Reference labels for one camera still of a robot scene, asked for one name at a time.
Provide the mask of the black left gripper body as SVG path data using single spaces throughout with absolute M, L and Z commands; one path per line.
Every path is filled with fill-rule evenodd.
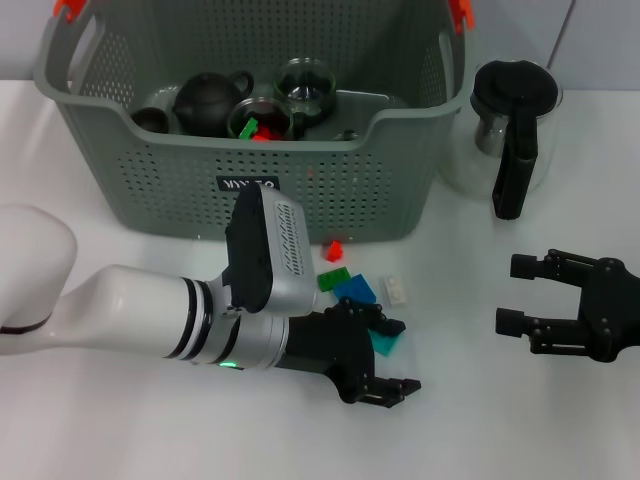
M 327 377 L 345 403 L 376 403 L 368 326 L 377 318 L 376 305 L 351 299 L 342 299 L 322 312 L 290 318 L 282 367 Z

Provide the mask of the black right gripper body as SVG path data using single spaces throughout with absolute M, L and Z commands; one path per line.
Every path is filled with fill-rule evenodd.
M 639 346 L 639 278 L 621 260 L 602 258 L 582 286 L 578 319 L 587 327 L 587 356 L 611 363 Z

